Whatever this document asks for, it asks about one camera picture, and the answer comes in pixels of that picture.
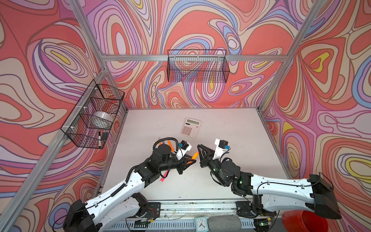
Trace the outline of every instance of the red bucket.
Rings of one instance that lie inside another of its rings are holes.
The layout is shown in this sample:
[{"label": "red bucket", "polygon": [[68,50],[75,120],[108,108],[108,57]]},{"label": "red bucket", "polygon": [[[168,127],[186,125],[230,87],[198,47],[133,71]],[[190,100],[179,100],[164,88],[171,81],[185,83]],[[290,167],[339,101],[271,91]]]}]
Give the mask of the red bucket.
[{"label": "red bucket", "polygon": [[282,222],[288,232],[328,232],[327,220],[309,211],[285,212]]}]

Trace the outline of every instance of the calculator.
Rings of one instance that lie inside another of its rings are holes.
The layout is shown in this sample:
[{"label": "calculator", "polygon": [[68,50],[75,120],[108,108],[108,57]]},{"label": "calculator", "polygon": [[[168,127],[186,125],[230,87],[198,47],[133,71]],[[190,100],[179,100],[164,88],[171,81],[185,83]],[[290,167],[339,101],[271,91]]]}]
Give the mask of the calculator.
[{"label": "calculator", "polygon": [[191,137],[191,138],[196,138],[198,134],[198,130],[200,129],[201,122],[192,119],[192,118],[187,118],[185,120],[183,129],[180,134]]}]

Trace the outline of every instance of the mint green clock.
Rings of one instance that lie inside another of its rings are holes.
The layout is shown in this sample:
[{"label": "mint green clock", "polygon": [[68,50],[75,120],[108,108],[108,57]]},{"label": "mint green clock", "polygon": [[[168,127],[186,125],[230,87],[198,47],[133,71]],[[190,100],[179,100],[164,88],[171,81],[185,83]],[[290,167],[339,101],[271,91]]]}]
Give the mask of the mint green clock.
[{"label": "mint green clock", "polygon": [[208,232],[209,231],[209,226],[207,225],[206,217],[195,218],[194,222],[196,224],[196,232]]}]

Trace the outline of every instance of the white table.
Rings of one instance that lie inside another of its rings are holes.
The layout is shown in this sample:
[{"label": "white table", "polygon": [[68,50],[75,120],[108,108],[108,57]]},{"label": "white table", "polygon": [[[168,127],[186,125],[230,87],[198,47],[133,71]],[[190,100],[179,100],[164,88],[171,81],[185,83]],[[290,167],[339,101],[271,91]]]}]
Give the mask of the white table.
[{"label": "white table", "polygon": [[[195,139],[180,134],[186,118],[201,121]],[[198,144],[214,150],[216,138],[226,140],[231,150],[225,157],[231,158],[241,171],[287,178],[254,108],[129,110],[103,192],[125,179],[132,166],[148,158],[159,137],[187,141],[192,145],[188,153],[191,156],[197,152]],[[141,193],[147,200],[240,198],[231,192],[230,187],[213,182],[210,170],[200,167],[199,158],[182,175],[171,170],[164,182],[159,179]]]}]

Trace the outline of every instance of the black wire mesh basket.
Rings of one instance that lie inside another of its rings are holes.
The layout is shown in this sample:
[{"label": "black wire mesh basket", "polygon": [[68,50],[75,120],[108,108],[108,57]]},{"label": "black wire mesh basket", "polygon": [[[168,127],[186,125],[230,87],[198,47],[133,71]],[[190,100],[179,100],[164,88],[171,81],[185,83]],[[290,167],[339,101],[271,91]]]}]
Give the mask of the black wire mesh basket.
[{"label": "black wire mesh basket", "polygon": [[167,51],[169,82],[227,83],[229,65],[224,49],[172,49]]},{"label": "black wire mesh basket", "polygon": [[76,118],[62,130],[77,147],[103,149],[125,93],[96,84]]}]

